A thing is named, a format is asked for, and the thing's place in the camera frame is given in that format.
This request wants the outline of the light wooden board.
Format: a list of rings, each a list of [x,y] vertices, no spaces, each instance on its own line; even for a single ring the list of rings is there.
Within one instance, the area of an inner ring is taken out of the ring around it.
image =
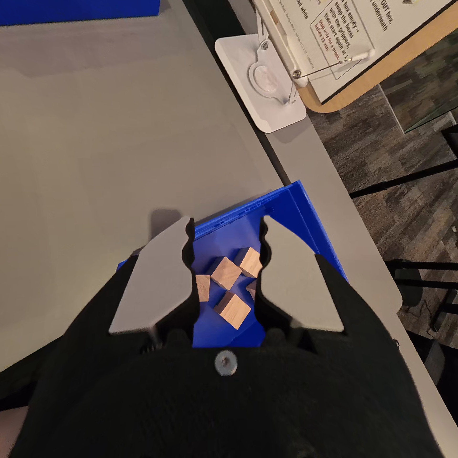
[[[455,31],[457,27],[458,3],[452,1],[447,9],[427,23],[420,31],[409,37],[367,72],[359,75],[354,82],[342,89],[328,102],[321,104],[310,85],[305,88],[298,88],[301,100],[307,109],[314,112],[331,113],[339,111],[426,52]]]

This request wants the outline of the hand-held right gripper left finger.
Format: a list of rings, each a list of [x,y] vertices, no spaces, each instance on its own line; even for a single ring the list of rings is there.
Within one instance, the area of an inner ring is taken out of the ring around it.
[[[146,333],[157,348],[177,334],[192,346],[201,309],[192,268],[194,240],[194,219],[182,216],[140,250],[110,335]]]

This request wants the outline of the black metal rod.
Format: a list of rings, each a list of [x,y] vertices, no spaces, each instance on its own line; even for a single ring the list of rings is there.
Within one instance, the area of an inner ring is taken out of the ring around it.
[[[430,177],[432,175],[443,173],[445,171],[450,171],[450,170],[456,169],[457,167],[458,167],[458,160],[455,159],[453,161],[449,161],[447,163],[443,163],[443,164],[440,164],[434,167],[430,167],[428,169],[417,171],[412,174],[404,175],[402,177],[399,177],[393,180],[382,181],[380,183],[368,186],[358,191],[351,192],[349,196],[350,198],[354,199],[354,198],[371,195],[377,192],[385,191],[395,186],[400,186],[400,185],[407,184],[415,180]]]

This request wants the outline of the blue plastic bin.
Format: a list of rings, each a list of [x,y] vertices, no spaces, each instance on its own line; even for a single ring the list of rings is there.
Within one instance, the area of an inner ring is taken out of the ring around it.
[[[157,16],[159,0],[2,0],[0,25]]]
[[[264,216],[271,216],[299,236],[347,279],[318,214],[299,180],[196,226],[193,243],[195,260],[192,264],[196,275],[207,275],[217,257],[225,256],[233,261],[241,248],[252,247],[259,252],[260,221]],[[209,301],[200,302],[200,316],[194,325],[193,347],[261,345],[265,331],[255,318],[254,302],[245,289],[248,280],[244,275],[239,276],[230,290],[251,308],[238,330],[213,311],[226,290],[210,280]]]

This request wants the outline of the black tripod stand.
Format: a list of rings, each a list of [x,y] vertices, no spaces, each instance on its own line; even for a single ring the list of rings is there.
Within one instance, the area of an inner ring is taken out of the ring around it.
[[[406,307],[417,306],[422,299],[424,289],[440,289],[446,292],[444,300],[431,315],[430,329],[438,332],[447,314],[457,316],[458,283],[425,280],[421,277],[423,270],[457,272],[457,262],[419,262],[394,259],[385,261],[385,264],[401,293],[403,305]]]

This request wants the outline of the white instruction sheet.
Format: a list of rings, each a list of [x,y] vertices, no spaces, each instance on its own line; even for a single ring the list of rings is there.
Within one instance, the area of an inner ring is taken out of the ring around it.
[[[321,104],[348,87],[454,1],[253,1],[296,87]]]

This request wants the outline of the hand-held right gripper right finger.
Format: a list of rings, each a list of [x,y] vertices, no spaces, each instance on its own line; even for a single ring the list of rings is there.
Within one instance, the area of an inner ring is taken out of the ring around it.
[[[265,331],[261,345],[314,345],[346,337],[319,257],[271,216],[260,221],[260,262],[254,312]]]

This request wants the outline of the white document stand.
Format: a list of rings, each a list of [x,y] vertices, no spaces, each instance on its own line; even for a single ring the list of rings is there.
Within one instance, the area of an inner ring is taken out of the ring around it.
[[[255,125],[272,133],[302,121],[306,107],[256,7],[255,15],[257,33],[219,38],[214,47]]]

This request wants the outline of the clear glass panel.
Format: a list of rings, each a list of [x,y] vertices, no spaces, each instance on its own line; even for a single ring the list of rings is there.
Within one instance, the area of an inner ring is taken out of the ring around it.
[[[455,30],[380,83],[404,133],[457,108]]]

